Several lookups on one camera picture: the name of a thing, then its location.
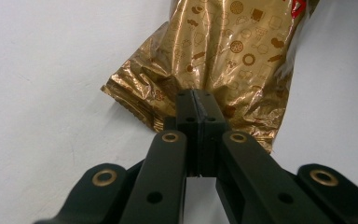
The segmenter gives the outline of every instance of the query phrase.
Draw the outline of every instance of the white surface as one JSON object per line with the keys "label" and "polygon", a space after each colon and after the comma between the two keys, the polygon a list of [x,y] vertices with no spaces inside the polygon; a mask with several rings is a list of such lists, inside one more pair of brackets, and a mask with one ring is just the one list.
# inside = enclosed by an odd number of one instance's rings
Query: white surface
{"label": "white surface", "polygon": [[[0,223],[53,217],[90,167],[145,156],[154,133],[99,88],[168,2],[0,1]],[[322,1],[305,28],[272,156],[358,185],[358,1]],[[185,223],[227,223],[213,184],[188,181]]]}

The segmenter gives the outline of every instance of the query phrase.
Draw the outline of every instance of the hole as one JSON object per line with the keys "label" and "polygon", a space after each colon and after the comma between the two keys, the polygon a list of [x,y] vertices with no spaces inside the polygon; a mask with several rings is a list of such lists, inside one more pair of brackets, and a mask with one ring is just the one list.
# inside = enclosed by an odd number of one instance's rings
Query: hole
{"label": "hole", "polygon": [[338,185],[338,179],[324,170],[312,170],[310,171],[310,177],[319,184],[327,187],[334,187]]}
{"label": "hole", "polygon": [[246,142],[246,136],[241,134],[241,133],[233,133],[230,137],[229,137],[232,141],[234,142],[238,142],[238,143],[244,143]]}
{"label": "hole", "polygon": [[281,200],[281,202],[283,203],[293,203],[293,197],[290,195],[290,194],[287,194],[287,193],[280,193],[278,194],[278,198],[279,200]]}
{"label": "hole", "polygon": [[162,140],[165,142],[176,142],[179,139],[179,136],[176,133],[166,133],[162,135]]}
{"label": "hole", "polygon": [[103,169],[92,177],[92,184],[97,187],[105,187],[113,182],[117,178],[117,173],[111,169]]}
{"label": "hole", "polygon": [[187,122],[194,122],[194,121],[196,121],[194,118],[186,118],[186,121]]}
{"label": "hole", "polygon": [[160,203],[162,201],[162,194],[160,192],[151,192],[147,195],[147,201],[150,203]]}

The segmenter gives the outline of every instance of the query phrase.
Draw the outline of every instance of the crinkled foil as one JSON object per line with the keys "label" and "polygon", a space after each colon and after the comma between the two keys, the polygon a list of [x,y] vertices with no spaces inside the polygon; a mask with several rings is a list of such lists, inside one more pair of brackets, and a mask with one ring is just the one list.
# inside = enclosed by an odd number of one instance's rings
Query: crinkled foil
{"label": "crinkled foil", "polygon": [[268,151],[282,123],[303,1],[181,0],[102,91],[148,127],[175,115],[175,94],[211,92],[234,130]]}

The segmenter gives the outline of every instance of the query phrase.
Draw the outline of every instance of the gold wrapper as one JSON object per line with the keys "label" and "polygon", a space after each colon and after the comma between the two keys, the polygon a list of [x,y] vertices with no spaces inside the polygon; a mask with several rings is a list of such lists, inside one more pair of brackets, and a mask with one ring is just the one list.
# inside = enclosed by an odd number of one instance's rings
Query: gold wrapper
{"label": "gold wrapper", "polygon": [[288,100],[291,42],[305,5],[299,0],[176,1],[170,21],[102,91],[161,131],[163,119],[175,115],[179,90],[207,90],[234,130],[251,134],[270,152]]}

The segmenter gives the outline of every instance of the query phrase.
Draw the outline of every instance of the gold foil bag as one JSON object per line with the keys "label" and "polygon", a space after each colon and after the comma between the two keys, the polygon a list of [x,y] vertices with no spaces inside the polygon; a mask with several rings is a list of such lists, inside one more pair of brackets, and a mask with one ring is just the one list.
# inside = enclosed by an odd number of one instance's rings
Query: gold foil bag
{"label": "gold foil bag", "polygon": [[155,131],[175,115],[175,94],[211,92],[233,130],[268,151],[282,123],[302,0],[180,0],[102,86]]}

